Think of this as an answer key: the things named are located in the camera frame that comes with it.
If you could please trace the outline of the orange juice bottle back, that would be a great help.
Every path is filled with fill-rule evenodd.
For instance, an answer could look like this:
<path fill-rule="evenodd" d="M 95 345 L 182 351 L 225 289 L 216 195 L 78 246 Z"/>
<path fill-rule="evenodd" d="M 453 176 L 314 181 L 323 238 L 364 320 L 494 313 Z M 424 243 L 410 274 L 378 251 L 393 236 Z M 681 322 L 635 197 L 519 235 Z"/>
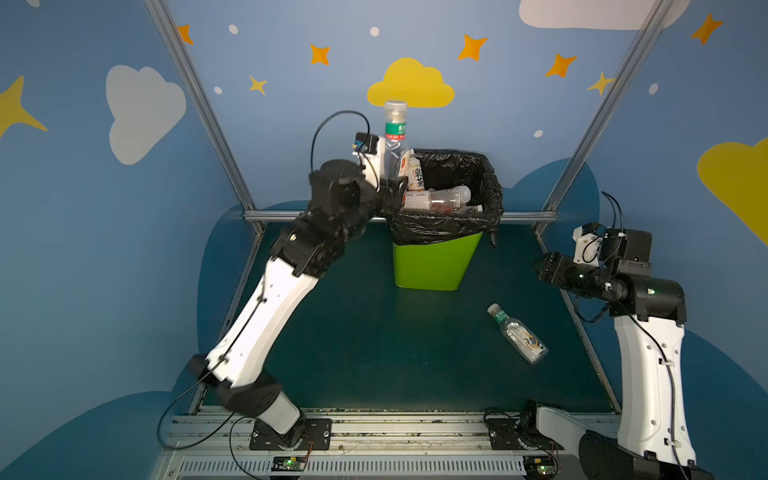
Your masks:
<path fill-rule="evenodd" d="M 421 162 L 416 156 L 414 149 L 408 149 L 401 155 L 398 176 L 407 179 L 409 191 L 425 190 Z"/>

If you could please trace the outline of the clear bottle colourful label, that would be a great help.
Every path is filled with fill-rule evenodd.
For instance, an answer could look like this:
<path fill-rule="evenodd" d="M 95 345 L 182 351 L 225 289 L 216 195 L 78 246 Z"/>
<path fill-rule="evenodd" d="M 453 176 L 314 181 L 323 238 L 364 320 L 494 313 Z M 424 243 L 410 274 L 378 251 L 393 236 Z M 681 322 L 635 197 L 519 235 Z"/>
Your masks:
<path fill-rule="evenodd" d="M 521 320 L 510 316 L 497 303 L 490 305 L 487 312 L 502 335 L 529 364 L 534 365 L 547 355 L 549 349 Z"/>

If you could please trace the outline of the white bottle pink label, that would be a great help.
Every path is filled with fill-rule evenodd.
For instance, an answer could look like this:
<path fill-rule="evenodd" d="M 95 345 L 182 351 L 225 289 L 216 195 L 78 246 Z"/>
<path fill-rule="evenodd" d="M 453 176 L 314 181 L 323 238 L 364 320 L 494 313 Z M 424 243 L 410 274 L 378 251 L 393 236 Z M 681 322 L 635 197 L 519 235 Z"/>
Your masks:
<path fill-rule="evenodd" d="M 402 161 L 408 150 L 406 142 L 407 104 L 404 101 L 388 100 L 385 113 L 385 178 L 397 179 L 402 176 Z"/>

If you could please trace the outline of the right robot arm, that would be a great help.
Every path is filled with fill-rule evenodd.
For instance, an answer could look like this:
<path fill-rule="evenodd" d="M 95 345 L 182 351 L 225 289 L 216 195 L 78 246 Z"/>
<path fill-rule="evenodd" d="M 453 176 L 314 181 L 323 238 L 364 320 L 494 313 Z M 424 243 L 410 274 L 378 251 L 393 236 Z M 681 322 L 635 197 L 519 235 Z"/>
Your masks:
<path fill-rule="evenodd" d="M 535 269 L 565 292 L 604 301 L 620 347 L 620 425 L 610 438 L 564 410 L 539 406 L 535 433 L 573 451 L 589 479 L 712 478 L 697 462 L 685 417 L 682 287 L 652 277 L 648 232 L 591 222 L 575 228 L 573 240 L 573 255 L 549 252 Z"/>

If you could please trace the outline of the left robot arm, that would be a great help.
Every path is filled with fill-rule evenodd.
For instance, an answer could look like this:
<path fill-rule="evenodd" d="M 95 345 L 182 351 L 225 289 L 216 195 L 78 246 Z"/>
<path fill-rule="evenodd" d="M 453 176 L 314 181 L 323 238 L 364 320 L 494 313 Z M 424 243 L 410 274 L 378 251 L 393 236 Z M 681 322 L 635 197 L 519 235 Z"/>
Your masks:
<path fill-rule="evenodd" d="M 273 243 L 253 296 L 219 343 L 188 363 L 225 408 L 268 426 L 284 448 L 300 444 L 305 416 L 265 371 L 266 358 L 294 310 L 344 254 L 346 243 L 372 218 L 400 208 L 407 180 L 371 183 L 363 166 L 338 159 L 312 171 L 309 184 L 308 207 Z"/>

